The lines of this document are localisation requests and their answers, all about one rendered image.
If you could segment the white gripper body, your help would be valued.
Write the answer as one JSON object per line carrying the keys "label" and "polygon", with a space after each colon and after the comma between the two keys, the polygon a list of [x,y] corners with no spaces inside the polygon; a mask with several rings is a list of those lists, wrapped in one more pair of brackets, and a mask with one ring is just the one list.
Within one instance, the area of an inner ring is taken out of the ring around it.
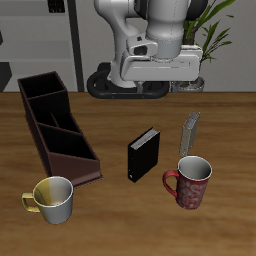
{"label": "white gripper body", "polygon": [[120,77],[125,81],[193,81],[198,78],[202,49],[183,45],[180,54],[168,61],[123,53]]}

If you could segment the black book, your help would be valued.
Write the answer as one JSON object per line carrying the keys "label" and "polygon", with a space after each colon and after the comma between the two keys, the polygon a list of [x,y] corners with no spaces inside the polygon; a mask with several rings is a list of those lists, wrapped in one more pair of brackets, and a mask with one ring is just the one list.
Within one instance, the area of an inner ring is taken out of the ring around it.
{"label": "black book", "polygon": [[160,132],[153,127],[128,145],[128,178],[136,183],[158,163]]}

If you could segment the dark brown desk caddy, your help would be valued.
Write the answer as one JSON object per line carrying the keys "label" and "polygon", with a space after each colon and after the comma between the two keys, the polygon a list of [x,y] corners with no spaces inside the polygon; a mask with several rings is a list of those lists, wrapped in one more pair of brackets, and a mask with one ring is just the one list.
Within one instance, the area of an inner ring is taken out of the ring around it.
{"label": "dark brown desk caddy", "polygon": [[101,180],[100,161],[74,119],[66,87],[56,72],[18,80],[25,118],[46,175],[75,188]]}

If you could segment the red patterned mug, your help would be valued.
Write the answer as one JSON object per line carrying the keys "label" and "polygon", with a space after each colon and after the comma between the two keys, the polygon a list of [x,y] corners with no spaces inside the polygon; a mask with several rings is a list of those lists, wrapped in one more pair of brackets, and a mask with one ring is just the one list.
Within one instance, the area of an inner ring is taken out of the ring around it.
{"label": "red patterned mug", "polygon": [[[178,162],[178,170],[168,170],[163,174],[162,181],[180,207],[193,210],[200,206],[211,174],[212,167],[205,159],[186,156]],[[175,190],[167,184],[169,177],[176,178]]]}

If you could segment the white and yellow mug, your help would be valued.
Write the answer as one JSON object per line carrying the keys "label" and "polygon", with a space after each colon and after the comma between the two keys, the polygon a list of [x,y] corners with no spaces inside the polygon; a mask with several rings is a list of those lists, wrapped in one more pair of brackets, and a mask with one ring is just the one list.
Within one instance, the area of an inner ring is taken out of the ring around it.
{"label": "white and yellow mug", "polygon": [[50,224],[60,224],[72,214],[73,185],[64,177],[48,177],[37,183],[31,193],[23,193],[21,201],[26,211],[41,213]]}

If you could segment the green pot plant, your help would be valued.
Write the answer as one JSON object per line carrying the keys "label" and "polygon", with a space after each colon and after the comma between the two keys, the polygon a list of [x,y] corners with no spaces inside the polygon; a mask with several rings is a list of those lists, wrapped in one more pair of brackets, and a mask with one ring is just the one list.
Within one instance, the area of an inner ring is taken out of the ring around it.
{"label": "green pot plant", "polygon": [[[203,8],[203,13],[199,15],[194,21],[185,20],[183,23],[184,33],[183,33],[183,44],[184,45],[197,45],[195,42],[196,32],[202,28],[204,30],[203,36],[205,37],[205,42],[202,46],[203,54],[200,60],[200,65],[206,60],[212,61],[214,57],[211,54],[217,50],[219,47],[230,45],[231,41],[225,41],[228,36],[229,28],[223,30],[216,38],[214,38],[214,33],[219,22],[213,25],[209,25],[208,28],[204,27],[204,24],[213,18],[219,11],[228,7],[235,0],[223,0],[221,3],[216,4],[217,0],[213,0],[211,4],[207,4]],[[177,92],[202,92],[204,89],[205,81],[202,77],[198,77],[194,81],[174,81]]]}

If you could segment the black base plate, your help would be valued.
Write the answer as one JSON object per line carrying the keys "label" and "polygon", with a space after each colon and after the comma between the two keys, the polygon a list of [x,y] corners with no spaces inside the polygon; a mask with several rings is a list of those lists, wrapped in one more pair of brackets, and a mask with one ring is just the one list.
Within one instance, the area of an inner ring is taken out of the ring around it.
{"label": "black base plate", "polygon": [[99,99],[157,99],[169,92],[168,81],[146,81],[143,83],[143,93],[137,93],[137,87],[122,88],[107,79],[111,70],[109,62],[100,63],[97,71],[87,80],[87,91]]}

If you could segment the dark vertical post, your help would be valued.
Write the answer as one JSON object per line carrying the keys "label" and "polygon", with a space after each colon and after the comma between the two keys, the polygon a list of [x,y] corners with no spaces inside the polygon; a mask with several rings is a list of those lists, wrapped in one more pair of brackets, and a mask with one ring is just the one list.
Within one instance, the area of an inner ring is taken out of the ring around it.
{"label": "dark vertical post", "polygon": [[70,23],[71,41],[72,41],[72,49],[73,49],[73,56],[74,56],[77,90],[79,92],[83,92],[84,78],[83,78],[82,58],[81,58],[78,20],[77,20],[77,11],[76,11],[76,0],[67,0],[67,5],[68,5],[68,13],[69,13],[69,23]]}

